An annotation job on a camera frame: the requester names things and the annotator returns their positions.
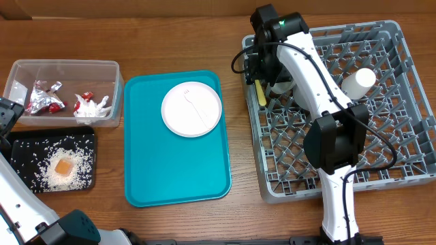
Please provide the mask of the grey round plate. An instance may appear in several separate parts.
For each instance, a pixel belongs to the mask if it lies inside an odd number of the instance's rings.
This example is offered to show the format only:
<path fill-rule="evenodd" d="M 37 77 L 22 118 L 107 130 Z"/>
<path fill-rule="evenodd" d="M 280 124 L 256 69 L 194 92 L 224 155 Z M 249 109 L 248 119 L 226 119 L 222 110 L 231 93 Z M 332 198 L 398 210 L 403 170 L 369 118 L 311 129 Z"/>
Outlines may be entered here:
<path fill-rule="evenodd" d="M 293 89 L 296 82 L 292 77 L 278 77 L 271 87 L 271 91 L 275 94 L 283 94 Z"/>

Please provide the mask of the yellow plastic spoon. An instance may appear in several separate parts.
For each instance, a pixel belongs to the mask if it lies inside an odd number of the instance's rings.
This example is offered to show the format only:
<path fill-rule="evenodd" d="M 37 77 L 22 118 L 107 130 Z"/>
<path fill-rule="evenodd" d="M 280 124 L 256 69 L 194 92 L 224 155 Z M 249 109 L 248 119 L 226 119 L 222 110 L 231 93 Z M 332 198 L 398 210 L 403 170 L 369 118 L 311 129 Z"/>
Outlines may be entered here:
<path fill-rule="evenodd" d="M 255 90 L 258 97 L 258 103 L 260 106 L 266 105 L 266 98 L 262 88 L 262 85 L 259 80 L 255 80 Z"/>

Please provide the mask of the small grey bowl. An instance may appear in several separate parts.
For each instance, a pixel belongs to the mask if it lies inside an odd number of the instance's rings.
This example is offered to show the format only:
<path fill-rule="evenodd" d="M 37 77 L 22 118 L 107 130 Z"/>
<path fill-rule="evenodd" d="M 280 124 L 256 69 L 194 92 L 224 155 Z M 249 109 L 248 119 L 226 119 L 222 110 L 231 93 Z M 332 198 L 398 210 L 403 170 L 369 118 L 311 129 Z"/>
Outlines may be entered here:
<path fill-rule="evenodd" d="M 313 96 L 312 91 L 309 88 L 301 88 L 296 85 L 293 88 L 293 96 L 294 101 L 298 104 L 299 107 L 306 111 L 311 111 L 311 98 Z"/>

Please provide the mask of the white plate with cutlery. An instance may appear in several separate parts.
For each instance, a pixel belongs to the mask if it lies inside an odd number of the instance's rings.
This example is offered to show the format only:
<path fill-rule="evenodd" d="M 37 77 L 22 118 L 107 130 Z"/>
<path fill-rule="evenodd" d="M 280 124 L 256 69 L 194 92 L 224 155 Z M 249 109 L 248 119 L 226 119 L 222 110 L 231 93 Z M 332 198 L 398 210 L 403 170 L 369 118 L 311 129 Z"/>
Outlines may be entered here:
<path fill-rule="evenodd" d="M 205 127 L 191 103 L 184 97 L 189 90 L 198 98 L 200 106 L 208 115 L 211 129 Z M 201 82 L 183 82 L 171 88 L 161 104 L 161 117 L 169 130 L 182 137 L 200 137 L 211 132 L 219 123 L 223 109 L 221 98 L 209 85 Z"/>

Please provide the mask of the white paper cup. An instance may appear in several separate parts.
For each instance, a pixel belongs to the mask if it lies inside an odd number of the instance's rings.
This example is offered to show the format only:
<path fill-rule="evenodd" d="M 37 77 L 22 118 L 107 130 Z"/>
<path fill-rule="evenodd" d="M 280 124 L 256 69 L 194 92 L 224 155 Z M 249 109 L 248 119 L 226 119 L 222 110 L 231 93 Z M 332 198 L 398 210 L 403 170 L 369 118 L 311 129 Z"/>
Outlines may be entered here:
<path fill-rule="evenodd" d="M 372 88 L 375 81 L 375 73 L 369 68 L 362 68 L 344 79 L 341 90 L 350 99 L 361 99 Z"/>

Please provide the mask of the red ketchup packet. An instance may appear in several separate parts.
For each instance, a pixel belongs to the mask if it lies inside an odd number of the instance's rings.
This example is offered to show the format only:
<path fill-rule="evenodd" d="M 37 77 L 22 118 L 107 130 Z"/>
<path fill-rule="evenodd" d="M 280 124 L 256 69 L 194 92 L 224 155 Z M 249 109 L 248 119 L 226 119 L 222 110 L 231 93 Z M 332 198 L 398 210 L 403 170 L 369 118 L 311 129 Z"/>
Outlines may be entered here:
<path fill-rule="evenodd" d="M 91 102 L 94 94 L 91 91 L 85 92 L 82 95 L 76 94 L 77 102 L 74 106 L 74 112 L 84 112 Z"/>

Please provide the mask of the white napkin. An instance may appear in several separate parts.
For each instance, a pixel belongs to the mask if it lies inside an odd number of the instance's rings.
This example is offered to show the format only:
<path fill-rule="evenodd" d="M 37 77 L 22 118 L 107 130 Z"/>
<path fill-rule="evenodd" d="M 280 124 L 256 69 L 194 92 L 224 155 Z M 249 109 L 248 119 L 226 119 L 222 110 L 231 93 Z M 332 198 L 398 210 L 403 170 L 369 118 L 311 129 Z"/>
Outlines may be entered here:
<path fill-rule="evenodd" d="M 78 124 L 90 125 L 97 121 L 98 118 L 106 117 L 112 107 L 106 107 L 109 96 L 104 96 L 100 103 L 91 100 L 88 108 L 84 112 L 73 112 Z"/>

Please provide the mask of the foil wrapper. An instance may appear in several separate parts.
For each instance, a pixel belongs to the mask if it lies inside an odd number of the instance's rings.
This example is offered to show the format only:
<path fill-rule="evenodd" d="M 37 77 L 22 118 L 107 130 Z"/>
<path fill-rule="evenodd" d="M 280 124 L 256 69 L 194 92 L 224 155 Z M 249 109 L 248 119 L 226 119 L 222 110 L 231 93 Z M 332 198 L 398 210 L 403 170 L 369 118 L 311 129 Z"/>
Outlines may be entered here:
<path fill-rule="evenodd" d="M 49 111 L 53 114 L 61 111 L 65 108 L 65 103 L 61 101 L 56 92 L 62 86 L 62 83 L 59 81 L 55 82 L 52 86 L 48 86 L 48 82 L 44 80 L 35 81 L 26 112 L 37 114 Z"/>

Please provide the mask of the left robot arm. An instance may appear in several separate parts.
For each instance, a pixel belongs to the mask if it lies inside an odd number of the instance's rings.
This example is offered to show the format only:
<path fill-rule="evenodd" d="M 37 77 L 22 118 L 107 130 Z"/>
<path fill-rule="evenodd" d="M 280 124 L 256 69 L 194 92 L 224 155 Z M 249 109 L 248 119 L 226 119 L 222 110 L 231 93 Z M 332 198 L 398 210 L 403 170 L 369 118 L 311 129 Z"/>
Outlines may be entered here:
<path fill-rule="evenodd" d="M 62 218 L 40 201 L 3 156 L 10 153 L 7 137 L 24 112 L 19 103 L 1 97 L 1 244 L 146 244 L 126 229 L 98 229 L 80 210 Z M 95 141 L 90 127 L 17 132 L 22 139 L 79 136 Z"/>

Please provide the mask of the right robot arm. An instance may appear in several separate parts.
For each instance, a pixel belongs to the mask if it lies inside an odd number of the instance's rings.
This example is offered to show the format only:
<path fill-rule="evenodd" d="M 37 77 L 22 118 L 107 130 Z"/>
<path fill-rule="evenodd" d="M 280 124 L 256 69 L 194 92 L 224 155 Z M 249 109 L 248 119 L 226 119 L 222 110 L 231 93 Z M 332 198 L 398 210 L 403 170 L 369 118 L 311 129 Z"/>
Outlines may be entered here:
<path fill-rule="evenodd" d="M 247 84 L 263 80 L 274 86 L 293 81 L 310 113 L 312 123 L 303 148 L 322 182 L 323 242 L 362 244 L 352 184 L 365 142 L 368 110 L 353 105 L 337 87 L 298 12 L 279 16 L 268 4 L 255 9 L 250 23 L 255 37 L 253 53 L 245 62 Z"/>

